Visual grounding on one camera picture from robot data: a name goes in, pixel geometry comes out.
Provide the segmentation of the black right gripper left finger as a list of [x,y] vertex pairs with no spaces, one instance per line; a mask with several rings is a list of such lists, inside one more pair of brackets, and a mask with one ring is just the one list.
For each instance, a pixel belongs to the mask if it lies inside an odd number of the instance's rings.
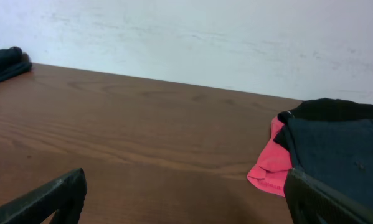
[[0,206],[0,224],[51,223],[77,224],[80,219],[87,182],[83,169],[74,169]]

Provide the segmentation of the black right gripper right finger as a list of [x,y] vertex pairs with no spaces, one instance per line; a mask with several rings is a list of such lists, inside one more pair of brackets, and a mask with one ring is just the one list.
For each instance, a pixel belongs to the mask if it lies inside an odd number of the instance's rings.
[[373,224],[373,211],[328,185],[290,169],[284,194],[294,224]]

